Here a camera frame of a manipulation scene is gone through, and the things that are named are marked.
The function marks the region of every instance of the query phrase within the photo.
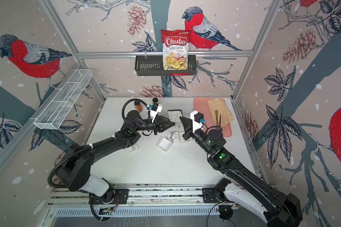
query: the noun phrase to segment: chip bag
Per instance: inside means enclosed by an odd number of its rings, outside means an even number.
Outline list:
[[[191,31],[161,30],[164,70],[188,69],[188,48]]]

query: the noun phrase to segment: bird's black head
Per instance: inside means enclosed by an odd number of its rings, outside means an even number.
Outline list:
[[[187,22],[189,22],[193,16],[195,16],[196,14],[202,14],[202,13],[203,12],[200,7],[192,6],[186,9],[186,11],[184,12],[182,16],[182,19],[185,19]]]
[[[19,39],[11,34],[0,36],[0,57],[14,57],[11,45],[17,40]]]

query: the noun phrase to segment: white table surface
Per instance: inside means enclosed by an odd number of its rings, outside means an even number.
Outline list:
[[[109,138],[120,129],[123,125],[121,109],[129,99],[131,98],[106,99],[87,144]],[[152,103],[152,98],[141,99],[147,104]],[[187,118],[193,111],[194,98],[158,99],[159,104],[163,105],[160,115],[167,118],[169,118],[167,110],[181,109],[183,116]],[[231,101],[229,98],[224,100],[234,116],[231,122],[232,136],[225,137],[224,147],[246,168],[255,173]],[[129,103],[125,109],[125,116],[134,109],[133,102]],[[144,109],[143,106],[141,116],[146,119],[147,114]],[[125,184],[217,184],[221,178],[226,177],[209,165],[206,153],[193,140],[187,143],[173,143],[167,152],[159,148],[157,143],[162,136],[168,138],[169,131],[183,131],[181,122],[158,135],[152,134],[148,137],[141,135],[137,142],[138,150],[128,154],[125,149],[122,149],[103,157],[91,166],[91,174],[103,177],[111,183]]]

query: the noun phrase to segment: brown glass jar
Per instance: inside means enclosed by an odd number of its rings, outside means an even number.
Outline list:
[[[141,111],[143,111],[143,107],[141,106],[140,102],[139,101],[135,101],[134,102],[134,106],[135,106],[135,109],[140,113]]]

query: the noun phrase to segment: white wire mesh basket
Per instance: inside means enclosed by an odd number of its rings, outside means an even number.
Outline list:
[[[58,129],[91,78],[88,69],[72,70],[70,79],[62,88],[56,89],[58,93],[34,124],[40,129]]]

